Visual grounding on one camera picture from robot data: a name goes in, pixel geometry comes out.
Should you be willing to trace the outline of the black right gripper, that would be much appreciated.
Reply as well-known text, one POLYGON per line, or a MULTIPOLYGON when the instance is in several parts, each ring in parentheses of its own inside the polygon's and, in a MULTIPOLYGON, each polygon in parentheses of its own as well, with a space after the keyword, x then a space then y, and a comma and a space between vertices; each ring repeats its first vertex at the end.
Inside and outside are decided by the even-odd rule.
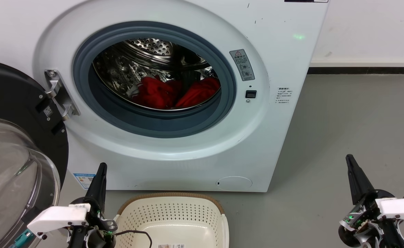
POLYGON ((353 248, 404 248, 398 217, 380 213, 377 200, 392 199, 386 190, 374 190, 368 177, 352 154, 346 155, 347 174, 353 209, 340 222, 340 240, 353 248))

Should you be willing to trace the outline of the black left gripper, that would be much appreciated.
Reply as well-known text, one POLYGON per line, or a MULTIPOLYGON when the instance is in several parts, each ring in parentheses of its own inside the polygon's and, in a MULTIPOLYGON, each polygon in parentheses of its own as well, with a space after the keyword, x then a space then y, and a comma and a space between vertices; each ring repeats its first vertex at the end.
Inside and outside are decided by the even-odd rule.
POLYGON ((90 205, 84 221, 68 223, 68 248, 114 248, 117 224, 104 216, 107 186, 107 164, 100 163, 86 196, 75 199, 72 204, 90 205))

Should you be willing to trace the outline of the red cloth garment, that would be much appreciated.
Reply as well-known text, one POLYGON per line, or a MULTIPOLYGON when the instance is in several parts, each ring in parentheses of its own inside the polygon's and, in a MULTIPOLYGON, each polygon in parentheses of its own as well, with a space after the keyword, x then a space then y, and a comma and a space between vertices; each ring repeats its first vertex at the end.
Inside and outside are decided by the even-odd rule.
POLYGON ((194 107, 213 97, 220 89, 218 79, 208 77, 194 81, 188 90, 180 80, 163 82, 158 77, 143 77, 138 85, 138 92, 130 99, 142 106, 159 109, 184 109, 194 107))

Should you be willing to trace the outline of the cream perforated laundry basket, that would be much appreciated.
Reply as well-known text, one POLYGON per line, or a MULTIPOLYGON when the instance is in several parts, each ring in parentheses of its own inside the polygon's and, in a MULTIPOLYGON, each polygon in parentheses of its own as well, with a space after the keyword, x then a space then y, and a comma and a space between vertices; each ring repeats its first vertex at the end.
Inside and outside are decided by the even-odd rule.
POLYGON ((196 193, 152 193, 126 201, 115 217, 115 248, 230 248, 228 220, 221 204, 196 193))

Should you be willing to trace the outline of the stainless steel washing machine drum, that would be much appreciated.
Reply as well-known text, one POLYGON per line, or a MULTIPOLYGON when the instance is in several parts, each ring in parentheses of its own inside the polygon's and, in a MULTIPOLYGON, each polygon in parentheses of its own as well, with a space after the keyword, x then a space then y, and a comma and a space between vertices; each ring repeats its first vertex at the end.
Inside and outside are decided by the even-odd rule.
POLYGON ((93 60, 96 75, 107 89, 122 100, 152 111, 177 112, 201 107, 221 94, 217 93, 194 107, 159 110, 136 104, 131 95, 138 92, 143 77, 158 77, 159 80, 180 80, 188 90, 194 81, 219 77, 205 58, 196 52, 160 38, 134 38, 125 40, 100 52, 93 60))

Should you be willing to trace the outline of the black washer door with glass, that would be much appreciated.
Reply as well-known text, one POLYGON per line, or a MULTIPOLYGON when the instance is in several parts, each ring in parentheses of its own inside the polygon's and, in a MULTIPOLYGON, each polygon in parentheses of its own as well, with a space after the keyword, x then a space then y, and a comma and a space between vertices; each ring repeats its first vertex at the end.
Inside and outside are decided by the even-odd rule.
POLYGON ((0 248, 59 202, 68 138, 57 105, 34 79, 0 63, 0 248), (47 118, 43 110, 50 106, 47 118))

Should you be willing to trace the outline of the blue energy label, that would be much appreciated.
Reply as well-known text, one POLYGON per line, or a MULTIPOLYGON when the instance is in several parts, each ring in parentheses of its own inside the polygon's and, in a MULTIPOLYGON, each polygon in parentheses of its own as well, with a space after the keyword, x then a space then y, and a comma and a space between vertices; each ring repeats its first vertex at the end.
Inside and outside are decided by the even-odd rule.
POLYGON ((89 173, 73 173, 75 179, 79 182, 83 189, 89 189, 96 174, 89 173))

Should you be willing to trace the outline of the grey rubber door gasket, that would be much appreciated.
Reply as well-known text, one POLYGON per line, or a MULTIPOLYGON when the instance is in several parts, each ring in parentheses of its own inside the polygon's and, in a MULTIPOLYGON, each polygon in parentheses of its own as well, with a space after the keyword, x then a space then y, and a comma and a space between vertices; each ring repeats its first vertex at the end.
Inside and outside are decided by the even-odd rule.
POLYGON ((79 95, 100 118, 124 131, 155 138, 177 138, 200 133, 227 116, 236 97, 236 78, 225 56, 205 38, 181 27, 133 21, 105 27, 79 47, 73 62, 73 79, 79 95), (137 35, 176 42, 207 58, 218 74, 221 92, 205 105, 168 113, 136 107, 111 93, 93 72, 93 59, 107 47, 137 35))

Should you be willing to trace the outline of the white front-load washing machine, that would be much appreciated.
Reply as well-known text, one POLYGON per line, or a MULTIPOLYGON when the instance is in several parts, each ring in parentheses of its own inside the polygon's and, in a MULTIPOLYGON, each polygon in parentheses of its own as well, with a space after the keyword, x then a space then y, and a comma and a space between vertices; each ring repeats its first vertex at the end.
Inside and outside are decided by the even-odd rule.
POLYGON ((226 176, 252 180, 248 192, 268 190, 328 3, 284 0, 0 0, 0 63, 48 90, 45 70, 57 70, 81 112, 63 121, 67 170, 107 169, 109 190, 220 190, 226 176), (236 78, 226 117, 200 133, 177 138, 133 134, 95 114, 79 95, 73 62, 95 32, 124 22, 160 22, 213 44, 236 78), (244 49, 255 80, 242 81, 230 51, 244 49), (290 87, 288 104, 275 102, 290 87), (245 92, 257 91, 255 99, 245 92))

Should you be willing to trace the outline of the silver metal door hinge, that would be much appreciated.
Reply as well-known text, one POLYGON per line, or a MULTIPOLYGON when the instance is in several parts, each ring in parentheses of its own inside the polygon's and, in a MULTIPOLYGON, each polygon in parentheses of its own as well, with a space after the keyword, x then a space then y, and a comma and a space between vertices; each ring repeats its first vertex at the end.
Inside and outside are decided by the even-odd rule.
POLYGON ((63 121, 69 120, 72 116, 80 116, 78 106, 71 96, 63 78, 57 70, 45 70, 48 90, 46 94, 57 105, 63 121))

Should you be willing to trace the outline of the black baseboard strip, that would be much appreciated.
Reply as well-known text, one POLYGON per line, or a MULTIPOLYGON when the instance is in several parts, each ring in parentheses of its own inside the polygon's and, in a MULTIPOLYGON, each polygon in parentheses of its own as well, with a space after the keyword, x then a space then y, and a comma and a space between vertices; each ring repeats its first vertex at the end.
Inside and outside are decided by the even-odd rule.
POLYGON ((307 75, 404 75, 404 67, 310 67, 308 69, 307 75))

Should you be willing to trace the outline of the white text label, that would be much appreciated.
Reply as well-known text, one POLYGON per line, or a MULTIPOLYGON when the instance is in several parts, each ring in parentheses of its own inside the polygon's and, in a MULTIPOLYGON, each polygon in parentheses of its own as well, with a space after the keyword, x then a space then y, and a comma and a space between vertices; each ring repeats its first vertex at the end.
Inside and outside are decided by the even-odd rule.
POLYGON ((292 100, 293 94, 290 87, 277 87, 275 102, 277 104, 288 104, 292 100))

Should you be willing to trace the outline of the round white filter cover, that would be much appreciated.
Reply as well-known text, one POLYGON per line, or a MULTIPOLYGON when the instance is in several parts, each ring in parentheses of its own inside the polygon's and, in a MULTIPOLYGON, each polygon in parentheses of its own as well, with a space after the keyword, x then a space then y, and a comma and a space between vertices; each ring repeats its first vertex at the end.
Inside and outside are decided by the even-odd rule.
POLYGON ((218 189, 229 192, 247 192, 252 184, 252 180, 243 176, 226 176, 216 182, 218 189))

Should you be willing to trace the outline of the grey warning sticker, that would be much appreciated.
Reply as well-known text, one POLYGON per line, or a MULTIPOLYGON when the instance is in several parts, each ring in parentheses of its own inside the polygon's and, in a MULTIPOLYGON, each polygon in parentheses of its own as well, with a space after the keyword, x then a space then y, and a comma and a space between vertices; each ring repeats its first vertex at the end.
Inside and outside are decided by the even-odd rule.
POLYGON ((229 52, 237 66, 242 81, 255 80, 254 71, 244 49, 232 50, 229 52))

